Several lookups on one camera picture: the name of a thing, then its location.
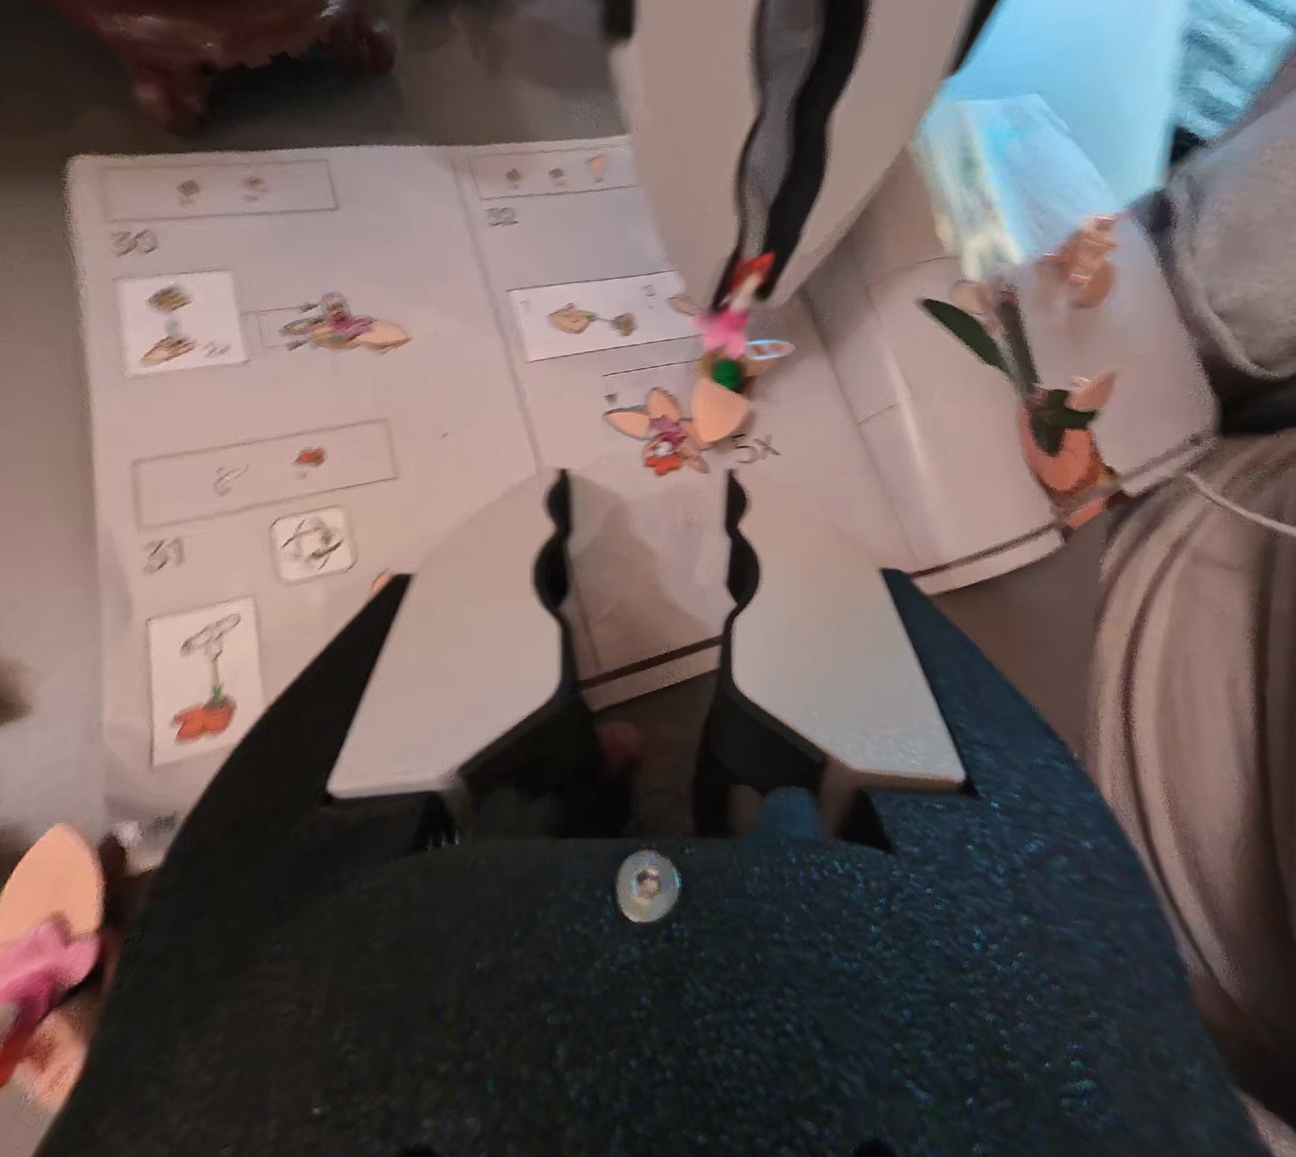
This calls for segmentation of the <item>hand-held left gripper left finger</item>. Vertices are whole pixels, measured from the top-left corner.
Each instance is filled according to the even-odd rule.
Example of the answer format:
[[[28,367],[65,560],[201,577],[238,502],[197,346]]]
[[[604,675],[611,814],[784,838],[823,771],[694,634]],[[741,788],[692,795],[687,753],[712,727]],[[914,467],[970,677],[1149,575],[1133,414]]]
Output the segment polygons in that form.
[[[328,778],[331,799],[557,790],[587,771],[562,607],[570,478],[528,478],[455,528],[397,605]]]

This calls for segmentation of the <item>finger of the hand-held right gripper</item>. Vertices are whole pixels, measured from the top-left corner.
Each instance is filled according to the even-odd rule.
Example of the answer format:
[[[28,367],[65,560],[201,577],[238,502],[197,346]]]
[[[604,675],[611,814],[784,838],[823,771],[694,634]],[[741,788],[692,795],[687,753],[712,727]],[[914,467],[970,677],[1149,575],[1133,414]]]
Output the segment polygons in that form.
[[[853,224],[995,0],[760,2],[762,301]]]
[[[663,251],[702,311],[768,250],[817,0],[633,0],[631,14],[611,74]]]

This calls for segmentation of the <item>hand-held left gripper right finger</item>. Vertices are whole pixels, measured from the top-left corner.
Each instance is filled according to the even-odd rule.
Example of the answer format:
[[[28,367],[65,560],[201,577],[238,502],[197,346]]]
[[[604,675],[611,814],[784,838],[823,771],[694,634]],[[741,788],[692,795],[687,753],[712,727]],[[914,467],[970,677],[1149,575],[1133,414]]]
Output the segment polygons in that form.
[[[758,790],[955,792],[965,770],[868,550],[767,478],[724,485],[731,612],[721,634],[714,756]]]

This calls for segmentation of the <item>small toy brick orchid flower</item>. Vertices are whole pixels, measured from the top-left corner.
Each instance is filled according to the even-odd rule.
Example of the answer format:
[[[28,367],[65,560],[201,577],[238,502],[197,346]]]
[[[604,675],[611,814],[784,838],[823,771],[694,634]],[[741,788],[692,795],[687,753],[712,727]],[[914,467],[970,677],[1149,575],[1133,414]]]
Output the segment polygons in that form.
[[[704,350],[690,394],[690,424],[704,450],[741,429],[753,382],[795,351],[792,343],[782,339],[748,338],[753,306],[768,282],[773,260],[773,253],[763,253],[736,262],[714,304],[690,317]]]

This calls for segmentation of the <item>grey desk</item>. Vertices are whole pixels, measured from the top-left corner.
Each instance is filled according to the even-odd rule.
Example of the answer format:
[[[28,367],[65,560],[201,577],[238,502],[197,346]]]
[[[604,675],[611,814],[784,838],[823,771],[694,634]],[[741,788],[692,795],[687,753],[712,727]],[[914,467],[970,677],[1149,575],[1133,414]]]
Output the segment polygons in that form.
[[[211,148],[485,145],[623,129],[595,0],[384,0],[387,79],[277,63],[223,89]],[[89,411],[62,219],[74,155],[169,151],[103,48],[3,0],[3,875],[106,822]]]

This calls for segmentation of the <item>tan toy brick petal cluster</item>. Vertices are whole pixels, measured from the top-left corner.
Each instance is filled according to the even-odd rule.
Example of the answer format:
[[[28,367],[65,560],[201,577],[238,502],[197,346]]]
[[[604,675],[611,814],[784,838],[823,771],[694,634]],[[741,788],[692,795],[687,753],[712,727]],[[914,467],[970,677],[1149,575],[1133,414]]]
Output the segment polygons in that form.
[[[1083,223],[1053,253],[1038,258],[1039,279],[1066,294],[1078,309],[1095,309],[1116,285],[1112,255],[1117,251],[1119,216]]]

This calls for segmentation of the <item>toy brick instruction booklet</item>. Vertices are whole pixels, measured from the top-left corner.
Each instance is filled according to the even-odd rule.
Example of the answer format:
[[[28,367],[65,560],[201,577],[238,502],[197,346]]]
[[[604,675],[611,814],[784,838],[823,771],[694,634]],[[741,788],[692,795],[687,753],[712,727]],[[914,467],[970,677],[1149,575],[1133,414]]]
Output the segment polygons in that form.
[[[748,338],[795,351],[707,450],[628,140],[72,160],[113,817],[172,829],[375,582],[550,470],[599,710],[721,668],[729,473],[939,595],[1190,468],[1217,407],[1148,240],[1038,102],[970,112],[968,258],[883,258],[868,207],[756,295]],[[1100,216],[1087,311],[1034,265]]]

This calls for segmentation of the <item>person's grey sweater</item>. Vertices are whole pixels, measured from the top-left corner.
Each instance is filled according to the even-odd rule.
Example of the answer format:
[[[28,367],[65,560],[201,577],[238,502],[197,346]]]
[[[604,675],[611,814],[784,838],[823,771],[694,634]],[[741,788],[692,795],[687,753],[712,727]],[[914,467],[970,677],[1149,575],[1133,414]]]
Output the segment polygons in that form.
[[[1222,404],[1293,380],[1293,55],[1133,209]]]

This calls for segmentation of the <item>assembled toy brick orchid flower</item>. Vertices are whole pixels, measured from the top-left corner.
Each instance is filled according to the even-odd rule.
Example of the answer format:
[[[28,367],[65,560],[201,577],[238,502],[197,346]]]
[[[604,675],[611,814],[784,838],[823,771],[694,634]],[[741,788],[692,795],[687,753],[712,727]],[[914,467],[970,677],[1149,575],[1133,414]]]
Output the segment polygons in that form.
[[[79,1081],[108,968],[103,865],[55,826],[1,893],[1,1083],[55,1115]]]

